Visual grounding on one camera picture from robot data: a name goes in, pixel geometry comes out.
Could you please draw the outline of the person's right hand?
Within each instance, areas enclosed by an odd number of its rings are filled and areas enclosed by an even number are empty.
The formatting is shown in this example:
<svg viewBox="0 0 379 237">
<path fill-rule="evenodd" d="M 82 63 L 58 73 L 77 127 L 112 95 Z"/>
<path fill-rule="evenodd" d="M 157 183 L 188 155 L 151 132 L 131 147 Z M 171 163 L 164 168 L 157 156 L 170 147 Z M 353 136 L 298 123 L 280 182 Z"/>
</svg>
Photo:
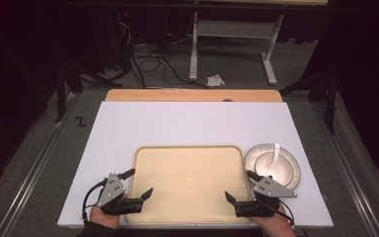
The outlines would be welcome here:
<svg viewBox="0 0 379 237">
<path fill-rule="evenodd" d="M 289 220 L 278 213 L 269 217 L 249 217 L 269 237 L 297 237 Z"/>
</svg>

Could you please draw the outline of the wooden table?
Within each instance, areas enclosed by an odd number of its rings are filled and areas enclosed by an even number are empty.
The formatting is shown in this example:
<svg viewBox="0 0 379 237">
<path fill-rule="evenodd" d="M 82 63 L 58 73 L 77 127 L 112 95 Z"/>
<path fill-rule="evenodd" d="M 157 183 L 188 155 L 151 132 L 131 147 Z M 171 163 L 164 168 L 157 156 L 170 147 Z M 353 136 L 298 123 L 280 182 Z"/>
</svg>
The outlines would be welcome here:
<svg viewBox="0 0 379 237">
<path fill-rule="evenodd" d="M 108 102 L 271 102 L 282 103 L 276 90 L 112 89 Z"/>
</svg>

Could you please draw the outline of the aluminium floor rail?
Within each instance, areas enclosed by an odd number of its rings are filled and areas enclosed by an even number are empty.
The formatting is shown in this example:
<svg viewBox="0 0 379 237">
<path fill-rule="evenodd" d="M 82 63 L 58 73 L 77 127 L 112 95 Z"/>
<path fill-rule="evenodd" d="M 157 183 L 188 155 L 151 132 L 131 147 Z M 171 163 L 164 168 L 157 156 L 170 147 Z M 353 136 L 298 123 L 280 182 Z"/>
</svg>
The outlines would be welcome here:
<svg viewBox="0 0 379 237">
<path fill-rule="evenodd" d="M 50 150 L 63 126 L 65 117 L 74 107 L 77 97 L 78 95 L 75 93 L 69 93 L 66 98 L 63 97 L 66 100 L 66 109 L 61 115 L 57 115 L 57 118 L 51 121 L 50 131 L 46 135 L 45 140 L 40 144 L 40 149 L 35 156 L 34 163 L 30 166 L 28 174 L 17 189 L 16 195 L 11 200 L 11 205 L 0 221 L 0 237 L 10 237 L 14 226 L 37 185 L 38 179 L 48 161 Z"/>
<path fill-rule="evenodd" d="M 324 109 L 321 105 L 312 103 L 312 110 L 317 116 L 321 128 L 324 130 L 325 135 L 329 139 L 332 149 L 335 152 L 339 168 L 341 170 L 342 178 L 348 189 L 349 195 L 351 196 L 354 205 L 359 212 L 361 220 L 363 221 L 366 231 L 370 237 L 379 237 L 379 221 L 376 218 L 373 208 L 365 195 L 361 185 L 357 181 L 351 167 L 349 166 L 344 153 L 341 150 L 341 146 L 338 143 L 335 135 L 330 132 L 326 125 L 326 119 L 324 114 Z"/>
</svg>

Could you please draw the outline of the black metal stand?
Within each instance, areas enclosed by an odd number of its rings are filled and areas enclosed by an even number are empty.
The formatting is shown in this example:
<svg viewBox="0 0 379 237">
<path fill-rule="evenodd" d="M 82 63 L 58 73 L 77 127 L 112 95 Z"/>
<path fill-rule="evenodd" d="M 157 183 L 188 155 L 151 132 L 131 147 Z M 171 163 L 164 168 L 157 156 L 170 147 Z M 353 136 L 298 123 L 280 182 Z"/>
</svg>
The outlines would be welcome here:
<svg viewBox="0 0 379 237">
<path fill-rule="evenodd" d="M 74 93 L 81 93 L 83 91 L 83 85 L 81 83 L 80 76 L 85 74 L 92 79 L 96 80 L 103 85 L 112 88 L 121 88 L 121 84 L 117 84 L 103 76 L 93 72 L 79 64 L 65 61 L 61 62 L 56 70 L 56 95 L 57 95 L 57 117 L 56 122 L 61 122 L 65 114 L 66 109 L 66 95 L 65 95 L 65 85 L 68 85 L 70 90 Z"/>
<path fill-rule="evenodd" d="M 337 71 L 334 66 L 328 66 L 316 73 L 306 76 L 296 83 L 279 90 L 281 96 L 302 90 L 306 87 L 310 88 L 307 96 L 312 103 L 321 101 L 326 102 L 325 124 L 331 134 L 335 133 L 334 115 L 336 111 L 336 92 L 337 92 Z"/>
</svg>

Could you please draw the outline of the white bowl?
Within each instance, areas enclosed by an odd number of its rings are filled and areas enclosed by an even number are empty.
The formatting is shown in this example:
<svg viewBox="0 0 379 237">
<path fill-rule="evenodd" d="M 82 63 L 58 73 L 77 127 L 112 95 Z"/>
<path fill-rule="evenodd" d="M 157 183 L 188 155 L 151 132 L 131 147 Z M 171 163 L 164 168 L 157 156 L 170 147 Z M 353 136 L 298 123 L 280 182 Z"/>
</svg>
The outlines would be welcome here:
<svg viewBox="0 0 379 237">
<path fill-rule="evenodd" d="M 256 161 L 255 170 L 260 176 L 276 176 L 276 180 L 284 185 L 288 186 L 293 179 L 293 168 L 290 162 L 282 155 L 278 158 L 276 168 L 272 170 L 270 167 L 273 163 L 273 154 L 271 152 L 262 154 Z"/>
</svg>

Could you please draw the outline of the person's left hand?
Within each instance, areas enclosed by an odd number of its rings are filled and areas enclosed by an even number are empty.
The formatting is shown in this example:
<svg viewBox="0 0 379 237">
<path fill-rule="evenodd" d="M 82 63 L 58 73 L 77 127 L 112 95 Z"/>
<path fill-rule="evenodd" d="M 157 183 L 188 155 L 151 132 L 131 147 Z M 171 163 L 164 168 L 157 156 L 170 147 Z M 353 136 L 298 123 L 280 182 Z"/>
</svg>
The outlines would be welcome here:
<svg viewBox="0 0 379 237">
<path fill-rule="evenodd" d="M 103 225 L 110 229 L 118 229 L 119 215 L 105 214 L 98 206 L 93 206 L 90 211 L 89 221 Z"/>
</svg>

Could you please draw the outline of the beige plastic tray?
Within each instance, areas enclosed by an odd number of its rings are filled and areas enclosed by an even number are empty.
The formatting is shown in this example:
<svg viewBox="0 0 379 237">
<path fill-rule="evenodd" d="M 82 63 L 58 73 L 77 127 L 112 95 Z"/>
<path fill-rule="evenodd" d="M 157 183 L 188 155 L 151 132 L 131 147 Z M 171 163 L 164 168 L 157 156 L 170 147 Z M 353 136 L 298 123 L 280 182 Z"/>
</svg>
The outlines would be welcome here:
<svg viewBox="0 0 379 237">
<path fill-rule="evenodd" d="M 132 225 L 239 225 L 226 194 L 249 200 L 251 191 L 241 150 L 222 146 L 146 146 L 137 150 L 128 195 L 151 197 L 142 211 L 125 218 Z"/>
</svg>

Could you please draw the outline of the white ceramic spoon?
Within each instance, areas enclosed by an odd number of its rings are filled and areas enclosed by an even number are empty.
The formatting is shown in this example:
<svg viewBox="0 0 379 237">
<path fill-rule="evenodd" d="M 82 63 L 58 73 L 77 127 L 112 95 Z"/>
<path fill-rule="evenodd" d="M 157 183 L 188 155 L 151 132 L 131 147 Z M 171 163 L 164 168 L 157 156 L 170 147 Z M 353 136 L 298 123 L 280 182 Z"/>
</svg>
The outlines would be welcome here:
<svg viewBox="0 0 379 237">
<path fill-rule="evenodd" d="M 272 156 L 271 163 L 266 171 L 266 174 L 269 177 L 272 177 L 276 181 L 279 179 L 279 171 L 278 171 L 279 151 L 280 151 L 280 144 L 276 142 L 273 145 L 273 156 Z"/>
</svg>

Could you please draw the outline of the crumpled white paper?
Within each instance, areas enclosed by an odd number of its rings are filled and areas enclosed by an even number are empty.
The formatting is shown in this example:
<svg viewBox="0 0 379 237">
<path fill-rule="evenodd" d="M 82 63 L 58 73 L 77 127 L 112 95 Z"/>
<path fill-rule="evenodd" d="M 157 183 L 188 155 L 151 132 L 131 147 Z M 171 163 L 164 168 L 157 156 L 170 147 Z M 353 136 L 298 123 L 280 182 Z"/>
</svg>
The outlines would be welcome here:
<svg viewBox="0 0 379 237">
<path fill-rule="evenodd" d="M 216 74 L 207 78 L 207 86 L 209 87 L 220 87 L 224 84 L 225 82 L 223 81 L 223 79 L 220 77 L 219 74 Z"/>
</svg>

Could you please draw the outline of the white board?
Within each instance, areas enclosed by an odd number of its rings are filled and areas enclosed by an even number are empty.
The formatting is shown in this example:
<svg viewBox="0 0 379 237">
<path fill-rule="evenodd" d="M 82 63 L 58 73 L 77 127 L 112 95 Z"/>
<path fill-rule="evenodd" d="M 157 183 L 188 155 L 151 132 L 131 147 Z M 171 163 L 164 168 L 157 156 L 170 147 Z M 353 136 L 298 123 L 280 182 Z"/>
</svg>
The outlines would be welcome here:
<svg viewBox="0 0 379 237">
<path fill-rule="evenodd" d="M 298 197 L 285 201 L 295 224 L 333 226 L 288 106 L 249 102 L 103 102 L 58 224 L 82 227 L 81 201 L 86 191 L 104 175 L 130 169 L 142 146 L 224 144 L 247 152 L 257 144 L 275 142 L 300 166 Z"/>
</svg>

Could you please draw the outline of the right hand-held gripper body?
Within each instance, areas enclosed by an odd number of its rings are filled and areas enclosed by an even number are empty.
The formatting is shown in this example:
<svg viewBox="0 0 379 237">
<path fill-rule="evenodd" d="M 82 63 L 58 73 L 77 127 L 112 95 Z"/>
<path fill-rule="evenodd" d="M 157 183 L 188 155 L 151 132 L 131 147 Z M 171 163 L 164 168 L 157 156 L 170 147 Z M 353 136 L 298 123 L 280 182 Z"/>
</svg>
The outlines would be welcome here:
<svg viewBox="0 0 379 237">
<path fill-rule="evenodd" d="M 283 186 L 273 178 L 263 177 L 254 186 L 252 200 L 237 201 L 235 213 L 237 217 L 269 217 L 280 214 L 281 198 L 296 198 L 297 193 Z"/>
</svg>

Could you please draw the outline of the person's dark left sleeve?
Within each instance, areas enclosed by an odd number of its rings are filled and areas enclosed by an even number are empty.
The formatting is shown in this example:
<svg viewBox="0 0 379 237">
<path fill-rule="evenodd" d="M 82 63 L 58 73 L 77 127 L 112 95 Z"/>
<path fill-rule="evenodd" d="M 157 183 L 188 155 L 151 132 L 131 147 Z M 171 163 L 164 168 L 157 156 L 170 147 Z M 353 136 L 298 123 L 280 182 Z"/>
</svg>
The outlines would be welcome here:
<svg viewBox="0 0 379 237">
<path fill-rule="evenodd" d="M 77 237 L 117 237 L 118 231 L 107 226 L 87 222 L 82 232 Z"/>
</svg>

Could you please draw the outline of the white ribbed plate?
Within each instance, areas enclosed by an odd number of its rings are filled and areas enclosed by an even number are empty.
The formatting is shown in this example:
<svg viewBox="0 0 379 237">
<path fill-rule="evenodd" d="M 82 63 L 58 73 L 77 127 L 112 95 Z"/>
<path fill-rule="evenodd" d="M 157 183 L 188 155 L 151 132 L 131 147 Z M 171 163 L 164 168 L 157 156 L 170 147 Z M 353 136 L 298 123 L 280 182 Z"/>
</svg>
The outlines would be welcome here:
<svg viewBox="0 0 379 237">
<path fill-rule="evenodd" d="M 262 154 L 265 154 L 268 152 L 271 152 L 273 154 L 273 145 L 274 144 L 259 144 L 259 145 L 252 147 L 248 151 L 248 153 L 246 154 L 246 156 L 244 158 L 245 169 L 256 172 L 255 165 L 256 165 L 257 159 Z M 293 168 L 293 172 L 294 172 L 293 179 L 292 179 L 291 183 L 285 187 L 294 191 L 295 188 L 299 185 L 300 180 L 301 180 L 300 166 L 299 166 L 297 160 L 294 158 L 294 156 L 291 153 L 289 153 L 286 149 L 284 149 L 281 145 L 280 145 L 279 156 L 280 155 L 282 155 L 284 158 L 286 158 L 290 162 L 290 164 Z"/>
</svg>

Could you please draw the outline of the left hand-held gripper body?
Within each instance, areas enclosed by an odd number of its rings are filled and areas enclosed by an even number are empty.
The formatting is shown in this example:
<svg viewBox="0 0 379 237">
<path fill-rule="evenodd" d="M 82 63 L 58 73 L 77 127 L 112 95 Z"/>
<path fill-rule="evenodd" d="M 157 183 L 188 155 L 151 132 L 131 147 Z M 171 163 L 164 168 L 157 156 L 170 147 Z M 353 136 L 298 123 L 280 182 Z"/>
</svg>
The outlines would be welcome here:
<svg viewBox="0 0 379 237">
<path fill-rule="evenodd" d="M 139 213 L 142 210 L 144 200 L 140 198 L 125 197 L 126 187 L 116 173 L 109 174 L 99 196 L 97 206 L 108 215 L 123 215 Z"/>
</svg>

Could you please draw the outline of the white metal desk frame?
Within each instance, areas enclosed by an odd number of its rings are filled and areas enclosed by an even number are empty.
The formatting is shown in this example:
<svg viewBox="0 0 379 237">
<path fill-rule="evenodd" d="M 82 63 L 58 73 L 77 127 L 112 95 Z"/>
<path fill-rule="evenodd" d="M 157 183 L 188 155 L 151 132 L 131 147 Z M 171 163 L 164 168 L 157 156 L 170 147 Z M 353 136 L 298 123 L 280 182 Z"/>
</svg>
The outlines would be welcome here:
<svg viewBox="0 0 379 237">
<path fill-rule="evenodd" d="M 211 4 L 246 4 L 252 7 L 321 7 L 327 6 L 329 0 L 191 0 L 199 6 L 201 3 Z M 189 79 L 197 79 L 198 66 L 198 38 L 199 37 L 218 37 L 236 38 L 250 40 L 268 40 L 267 51 L 261 53 L 261 60 L 265 70 L 266 79 L 269 85 L 276 85 L 277 81 L 272 69 L 270 57 L 272 55 L 284 13 L 275 17 L 274 21 L 255 23 L 242 20 L 200 20 L 198 13 L 192 14 L 192 46 L 189 63 Z"/>
</svg>

